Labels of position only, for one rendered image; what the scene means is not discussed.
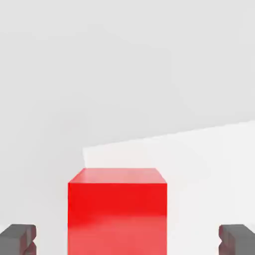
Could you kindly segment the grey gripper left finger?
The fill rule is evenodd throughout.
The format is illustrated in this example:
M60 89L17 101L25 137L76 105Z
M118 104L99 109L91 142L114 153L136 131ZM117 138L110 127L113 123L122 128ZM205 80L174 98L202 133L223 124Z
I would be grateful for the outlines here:
M0 255L37 255L36 226L11 224L0 233Z

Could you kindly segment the small red cube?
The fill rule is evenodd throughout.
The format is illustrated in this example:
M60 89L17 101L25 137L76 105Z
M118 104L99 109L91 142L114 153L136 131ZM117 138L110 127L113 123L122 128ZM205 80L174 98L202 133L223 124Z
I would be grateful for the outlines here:
M68 255L167 255L167 183L155 168L85 168L68 183Z

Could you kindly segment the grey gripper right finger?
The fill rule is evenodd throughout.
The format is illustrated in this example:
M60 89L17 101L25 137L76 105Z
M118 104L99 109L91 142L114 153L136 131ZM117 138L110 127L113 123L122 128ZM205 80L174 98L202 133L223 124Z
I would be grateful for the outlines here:
M245 225L220 225L219 238L219 255L255 255L255 233Z

